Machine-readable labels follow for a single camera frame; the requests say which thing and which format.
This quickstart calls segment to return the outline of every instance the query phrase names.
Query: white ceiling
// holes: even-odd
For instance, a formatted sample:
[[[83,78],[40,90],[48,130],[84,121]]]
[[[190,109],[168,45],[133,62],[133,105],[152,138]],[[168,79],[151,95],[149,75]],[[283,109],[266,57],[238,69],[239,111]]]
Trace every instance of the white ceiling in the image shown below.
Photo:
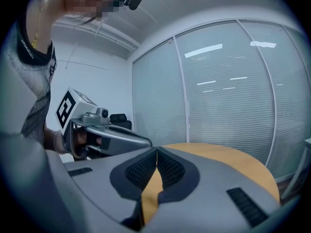
[[[98,33],[133,52],[149,33],[180,17],[200,10],[233,5],[287,10],[281,0],[143,0],[135,11],[122,7],[117,12],[109,13],[104,18],[103,27],[98,21],[77,27],[77,23],[67,18],[59,20],[56,25],[75,25],[76,29]]]

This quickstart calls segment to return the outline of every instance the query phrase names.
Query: gold necklace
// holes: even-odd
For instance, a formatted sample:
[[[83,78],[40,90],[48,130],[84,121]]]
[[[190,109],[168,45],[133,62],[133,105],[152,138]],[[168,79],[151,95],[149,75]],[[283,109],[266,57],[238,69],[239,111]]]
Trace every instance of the gold necklace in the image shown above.
[[[46,0],[43,1],[43,5],[40,9],[39,17],[38,17],[38,25],[37,25],[37,31],[35,33],[35,39],[31,42],[31,45],[34,49],[37,48],[38,39],[39,39],[39,26],[40,26],[40,19],[41,19],[41,13],[43,11],[44,5],[46,4]]]

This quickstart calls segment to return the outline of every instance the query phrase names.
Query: black and white fiducial marker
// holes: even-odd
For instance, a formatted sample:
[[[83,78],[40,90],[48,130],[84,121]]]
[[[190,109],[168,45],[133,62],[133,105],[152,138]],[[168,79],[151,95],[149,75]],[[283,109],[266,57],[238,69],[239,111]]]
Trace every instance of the black and white fiducial marker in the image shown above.
[[[96,113],[97,108],[86,95],[68,88],[55,113],[62,134],[64,135],[70,119],[81,118],[86,112]]]

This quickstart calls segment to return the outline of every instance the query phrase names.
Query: black vent slot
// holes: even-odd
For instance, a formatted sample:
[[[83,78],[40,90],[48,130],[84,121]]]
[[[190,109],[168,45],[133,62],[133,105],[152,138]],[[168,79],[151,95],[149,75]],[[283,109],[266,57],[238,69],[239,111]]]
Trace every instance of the black vent slot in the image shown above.
[[[163,189],[179,182],[185,174],[183,165],[161,151],[157,154],[157,169],[161,174]]]
[[[156,151],[147,155],[125,170],[126,178],[142,191],[147,186],[156,168]]]
[[[89,167],[84,167],[84,168],[80,168],[80,169],[76,169],[76,170],[72,170],[72,171],[68,171],[68,174],[73,177],[73,176],[77,176],[80,174],[84,174],[84,173],[88,173],[93,171],[91,168]]]
[[[235,205],[242,212],[248,223],[255,227],[261,224],[268,216],[255,204],[255,202],[241,189],[227,190]]]

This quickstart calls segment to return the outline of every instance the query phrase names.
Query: black office chair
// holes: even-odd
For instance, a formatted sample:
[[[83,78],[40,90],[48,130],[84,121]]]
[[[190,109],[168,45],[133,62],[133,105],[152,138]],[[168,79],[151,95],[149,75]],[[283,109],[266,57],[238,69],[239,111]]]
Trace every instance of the black office chair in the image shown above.
[[[113,125],[117,125],[129,130],[132,129],[132,122],[127,120],[125,114],[111,114],[109,118],[111,124]]]

